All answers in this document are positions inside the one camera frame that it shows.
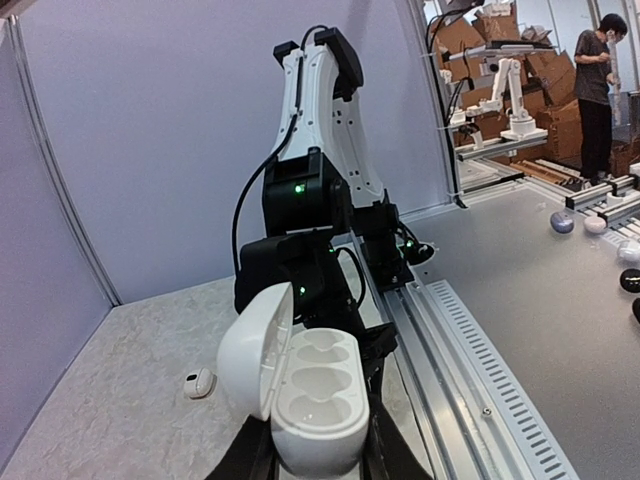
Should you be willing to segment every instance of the white ball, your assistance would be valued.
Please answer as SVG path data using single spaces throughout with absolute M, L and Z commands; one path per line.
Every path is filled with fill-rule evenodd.
M 589 233 L 600 235 L 607 229 L 607 222 L 600 217 L 587 217 L 584 219 L 584 229 Z
M 625 240 L 618 247 L 618 258 L 627 262 L 640 262 L 640 243 L 636 240 Z

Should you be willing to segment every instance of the white wall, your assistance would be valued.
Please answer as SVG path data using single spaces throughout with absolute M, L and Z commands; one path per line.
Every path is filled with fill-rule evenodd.
M 229 275 L 238 194 L 273 146 L 273 46 L 336 25 L 358 50 L 371 159 L 402 211 L 446 201 L 432 108 L 393 2 L 40 0 L 22 16 L 53 148 L 125 301 Z M 262 235 L 257 194 L 242 240 Z
M 109 310 L 47 177 L 7 39 L 0 41 L 0 252 L 1 473 Z

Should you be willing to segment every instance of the perforated metal strip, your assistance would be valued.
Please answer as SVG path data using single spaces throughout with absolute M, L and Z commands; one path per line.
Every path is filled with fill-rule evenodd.
M 524 458 L 541 480 L 577 479 L 578 475 L 533 403 L 498 354 L 478 322 L 448 282 L 427 285 L 429 296 L 454 332 L 491 395 Z

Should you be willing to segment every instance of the standing man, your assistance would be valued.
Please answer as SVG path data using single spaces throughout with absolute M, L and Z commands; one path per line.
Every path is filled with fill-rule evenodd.
M 611 73 L 607 34 L 613 32 L 616 43 L 628 32 L 620 15 L 611 13 L 602 19 L 595 32 L 586 30 L 576 47 L 575 95 L 582 118 L 582 177 L 585 187 L 597 185 L 610 171 L 613 143 L 613 118 L 609 103 L 609 85 L 620 80 Z

